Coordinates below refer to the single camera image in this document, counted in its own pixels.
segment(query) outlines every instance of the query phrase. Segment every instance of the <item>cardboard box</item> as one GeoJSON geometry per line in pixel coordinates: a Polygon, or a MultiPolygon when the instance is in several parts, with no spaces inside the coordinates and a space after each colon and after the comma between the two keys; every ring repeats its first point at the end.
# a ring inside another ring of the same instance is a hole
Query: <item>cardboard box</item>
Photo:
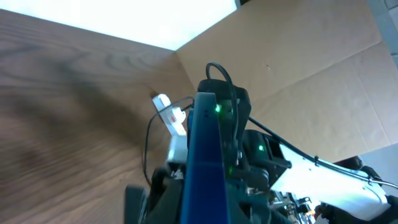
{"type": "Polygon", "coordinates": [[[222,64],[253,118],[322,159],[398,142],[398,71],[366,1],[253,0],[177,54],[193,86],[222,64]]]}

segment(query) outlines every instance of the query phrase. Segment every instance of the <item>wooden table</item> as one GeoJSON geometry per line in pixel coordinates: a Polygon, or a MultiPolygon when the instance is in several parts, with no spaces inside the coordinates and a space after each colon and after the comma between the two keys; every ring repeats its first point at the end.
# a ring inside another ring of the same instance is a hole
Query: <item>wooden table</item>
{"type": "Polygon", "coordinates": [[[0,222],[122,223],[157,93],[194,94],[173,51],[0,10],[0,222]]]}

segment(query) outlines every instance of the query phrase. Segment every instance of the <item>green led light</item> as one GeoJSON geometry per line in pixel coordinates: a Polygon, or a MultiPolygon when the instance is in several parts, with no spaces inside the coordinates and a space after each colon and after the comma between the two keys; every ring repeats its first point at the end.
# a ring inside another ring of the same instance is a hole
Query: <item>green led light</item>
{"type": "Polygon", "coordinates": [[[216,106],[216,112],[219,113],[220,111],[221,111],[221,106],[220,106],[220,105],[217,105],[217,106],[216,106]]]}

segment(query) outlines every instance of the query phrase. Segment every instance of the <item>gray wall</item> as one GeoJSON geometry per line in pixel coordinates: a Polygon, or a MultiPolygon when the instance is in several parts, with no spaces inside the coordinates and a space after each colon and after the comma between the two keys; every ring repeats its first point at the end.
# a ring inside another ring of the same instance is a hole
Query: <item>gray wall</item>
{"type": "MultiPolygon", "coordinates": [[[[361,155],[364,164],[372,167],[380,177],[388,182],[398,184],[398,144],[368,152],[361,155]]],[[[398,190],[383,186],[388,195],[398,197],[398,190]]]]}

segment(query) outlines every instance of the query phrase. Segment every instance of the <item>blue object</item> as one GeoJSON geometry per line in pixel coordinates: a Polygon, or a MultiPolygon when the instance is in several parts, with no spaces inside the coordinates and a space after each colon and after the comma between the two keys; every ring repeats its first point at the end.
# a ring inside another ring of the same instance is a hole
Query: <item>blue object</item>
{"type": "Polygon", "coordinates": [[[182,199],[182,224],[230,223],[215,108],[214,93],[197,93],[192,125],[188,124],[190,144],[182,199]]]}

